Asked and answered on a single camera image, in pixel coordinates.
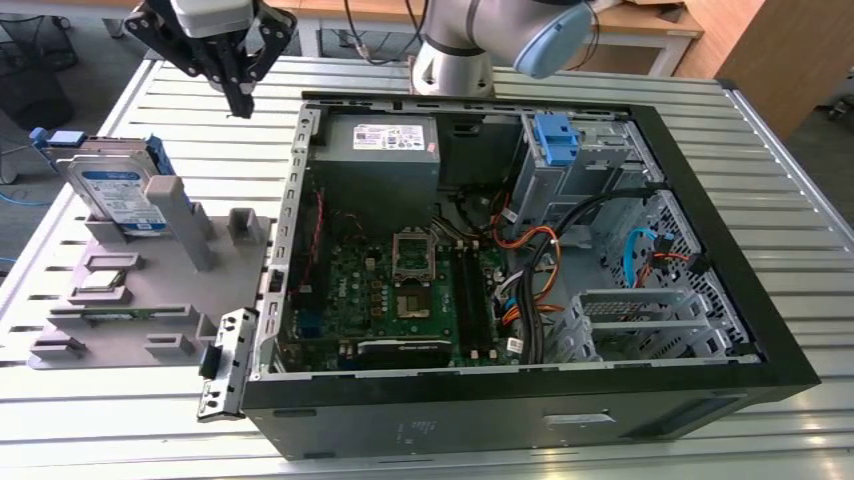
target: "robotic arm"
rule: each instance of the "robotic arm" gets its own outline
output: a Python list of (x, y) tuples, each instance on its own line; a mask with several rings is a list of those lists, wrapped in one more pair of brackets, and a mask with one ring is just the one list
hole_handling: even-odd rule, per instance
[(413, 66), (414, 90), (424, 95), (492, 95), (490, 54), (533, 78), (553, 75), (590, 31), (593, 9), (585, 1), (433, 1)]
[[(255, 19), (265, 46), (247, 53)], [(226, 94), (231, 113), (250, 118), (253, 90), (291, 42), (297, 17), (262, 0), (145, 0), (125, 25), (191, 77)]]
[[(534, 78), (566, 66), (593, 20), (586, 0), (434, 0), (413, 67), (424, 95), (493, 94), (490, 54)], [(247, 53), (255, 20), (265, 47)], [(250, 118), (253, 89), (287, 47), (297, 18), (263, 0), (145, 0), (126, 27), (191, 77), (226, 94), (235, 116)]]

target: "table leg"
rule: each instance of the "table leg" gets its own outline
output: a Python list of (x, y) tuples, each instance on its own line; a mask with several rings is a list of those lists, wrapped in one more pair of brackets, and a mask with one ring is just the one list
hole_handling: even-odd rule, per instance
[(673, 76), (673, 72), (677, 70), (680, 62), (682, 61), (685, 51), (689, 49), (689, 45), (692, 44), (692, 40), (692, 37), (668, 37), (665, 48), (662, 48), (658, 57), (656, 57), (656, 63), (653, 63), (653, 68), (649, 73), (650, 76)]
[(103, 18), (102, 22), (105, 22), (105, 27), (107, 28), (107, 33), (113, 38), (125, 37), (125, 24), (123, 20), (117, 20), (114, 18)]
[(299, 48), (303, 57), (321, 56), (321, 21), (317, 18), (301, 18), (297, 23)]

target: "mesh wastebasket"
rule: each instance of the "mesh wastebasket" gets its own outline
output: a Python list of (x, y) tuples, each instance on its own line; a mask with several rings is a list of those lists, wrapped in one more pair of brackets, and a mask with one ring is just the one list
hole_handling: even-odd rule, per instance
[(62, 17), (45, 15), (29, 18), (0, 15), (0, 26), (13, 41), (23, 49), (33, 50), (54, 71), (78, 64), (78, 53), (69, 40), (62, 20)]
[(54, 72), (15, 42), (0, 42), (0, 110), (25, 130), (57, 128), (74, 115)]

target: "gray plastic stand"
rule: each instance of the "gray plastic stand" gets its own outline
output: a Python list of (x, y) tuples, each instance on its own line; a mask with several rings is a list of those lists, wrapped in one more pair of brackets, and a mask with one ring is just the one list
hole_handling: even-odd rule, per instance
[[(221, 317), (255, 305), (270, 219), (251, 209), (209, 218), (178, 177), (153, 177), (146, 194), (171, 235), (126, 237), (111, 222), (87, 222), (97, 239), (31, 348), (33, 368), (197, 364)], [(87, 287), (95, 272), (117, 284)]]

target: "motherboard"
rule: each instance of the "motherboard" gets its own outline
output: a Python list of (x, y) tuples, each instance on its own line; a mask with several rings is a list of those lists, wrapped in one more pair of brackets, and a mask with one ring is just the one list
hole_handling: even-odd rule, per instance
[(442, 244), (430, 230), (408, 228), (386, 242), (341, 242), (330, 257), (325, 308), (297, 312), (299, 340), (289, 348), (302, 369), (514, 361), (497, 348), (488, 293), (504, 270), (497, 248)]

